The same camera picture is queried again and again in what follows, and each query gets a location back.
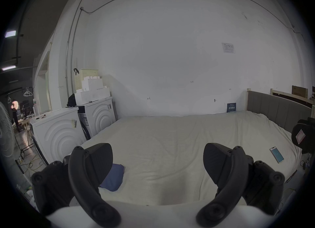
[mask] fluorescent light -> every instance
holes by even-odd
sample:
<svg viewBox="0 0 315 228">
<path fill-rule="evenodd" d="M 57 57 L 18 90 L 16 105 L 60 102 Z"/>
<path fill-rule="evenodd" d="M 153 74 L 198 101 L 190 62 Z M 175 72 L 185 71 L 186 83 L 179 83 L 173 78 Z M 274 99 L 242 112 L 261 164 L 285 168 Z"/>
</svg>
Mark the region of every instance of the fluorescent light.
<svg viewBox="0 0 315 228">
<path fill-rule="evenodd" d="M 5 68 L 2 68 L 2 70 L 8 70 L 8 69 L 11 69 L 11 68 L 16 68 L 16 66 L 15 65 L 8 66 L 8 67 L 5 67 Z"/>
<path fill-rule="evenodd" d="M 5 37 L 7 38 L 7 37 L 10 37 L 10 36 L 15 36 L 15 35 L 16 35 L 16 30 L 6 32 Z"/>
</svg>

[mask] cardboard box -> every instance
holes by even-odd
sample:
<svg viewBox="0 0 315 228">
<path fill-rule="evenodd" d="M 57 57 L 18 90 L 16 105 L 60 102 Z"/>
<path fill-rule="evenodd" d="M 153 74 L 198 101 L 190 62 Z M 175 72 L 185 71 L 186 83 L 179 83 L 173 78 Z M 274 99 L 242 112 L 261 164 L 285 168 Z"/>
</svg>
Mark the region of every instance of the cardboard box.
<svg viewBox="0 0 315 228">
<path fill-rule="evenodd" d="M 307 88 L 292 85 L 292 94 L 308 98 Z"/>
</svg>

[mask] washing machine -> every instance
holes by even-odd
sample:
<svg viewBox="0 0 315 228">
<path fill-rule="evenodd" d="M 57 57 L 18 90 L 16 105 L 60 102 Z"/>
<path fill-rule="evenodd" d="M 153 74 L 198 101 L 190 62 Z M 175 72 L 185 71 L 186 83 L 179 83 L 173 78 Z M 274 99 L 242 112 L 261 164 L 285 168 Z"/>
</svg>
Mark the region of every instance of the washing machine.
<svg viewBox="0 0 315 228">
<path fill-rule="evenodd" d="M 80 120 L 86 126 L 91 138 L 116 122 L 111 96 L 79 105 L 78 108 Z"/>
<path fill-rule="evenodd" d="M 85 141 L 78 108 L 62 108 L 30 119 L 34 144 L 45 163 L 62 161 Z"/>
</svg>

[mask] bed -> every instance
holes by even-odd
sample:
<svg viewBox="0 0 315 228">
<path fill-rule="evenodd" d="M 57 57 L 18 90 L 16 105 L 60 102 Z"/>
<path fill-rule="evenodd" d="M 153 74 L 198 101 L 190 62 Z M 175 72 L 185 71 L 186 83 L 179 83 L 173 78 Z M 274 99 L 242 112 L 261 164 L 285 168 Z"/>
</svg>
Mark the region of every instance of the bed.
<svg viewBox="0 0 315 228">
<path fill-rule="evenodd" d="M 311 109 L 294 103 L 248 90 L 244 111 L 124 118 L 82 147 L 110 143 L 113 162 L 125 166 L 117 191 L 99 188 L 106 201 L 141 205 L 211 201 L 217 186 L 203 166 L 203 150 L 209 142 L 230 148 L 240 145 L 254 160 L 266 162 L 286 179 L 296 170 L 301 149 L 292 143 L 290 130 L 298 119 L 307 118 Z M 284 157 L 281 163 L 269 150 L 274 146 Z"/>
</svg>

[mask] plastic basket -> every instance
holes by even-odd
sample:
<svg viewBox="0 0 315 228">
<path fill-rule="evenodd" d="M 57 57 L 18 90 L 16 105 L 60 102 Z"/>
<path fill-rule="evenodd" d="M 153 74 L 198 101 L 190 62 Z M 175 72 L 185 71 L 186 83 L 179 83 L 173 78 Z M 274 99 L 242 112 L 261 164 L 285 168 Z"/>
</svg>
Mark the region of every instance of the plastic basket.
<svg viewBox="0 0 315 228">
<path fill-rule="evenodd" d="M 80 69 L 79 74 L 74 74 L 74 84 L 75 84 L 76 90 L 79 90 L 82 88 L 82 81 L 83 81 L 83 78 L 86 76 L 98 76 L 98 69 L 82 68 Z"/>
</svg>

